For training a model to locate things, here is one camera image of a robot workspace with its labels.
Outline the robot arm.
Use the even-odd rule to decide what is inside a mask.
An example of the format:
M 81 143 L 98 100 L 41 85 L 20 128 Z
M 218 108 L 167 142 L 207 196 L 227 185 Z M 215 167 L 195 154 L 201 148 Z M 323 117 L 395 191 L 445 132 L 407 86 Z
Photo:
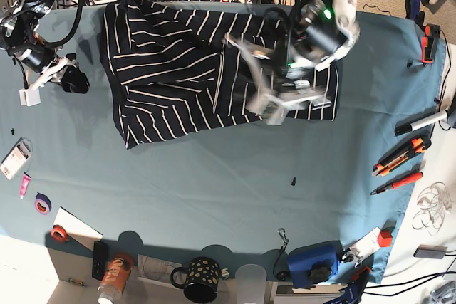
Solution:
M 73 25 L 61 40 L 46 41 L 36 32 L 40 19 L 51 12 L 55 2 L 11 0 L 1 9 L 1 50 L 21 68 L 23 87 L 19 98 L 23 106 L 40 104 L 40 89 L 48 82 L 59 85 L 67 93 L 85 94 L 90 88 L 85 73 L 79 69 L 76 54 L 58 55 L 58 50 L 76 34 L 84 0 L 78 0 Z
M 237 48 L 249 67 L 254 92 L 245 90 L 242 112 L 269 125 L 280 125 L 305 110 L 323 113 L 335 107 L 330 85 L 318 85 L 317 75 L 330 73 L 358 40 L 357 0 L 295 0 L 285 21 L 286 36 L 273 48 L 255 44 L 243 36 L 224 37 Z

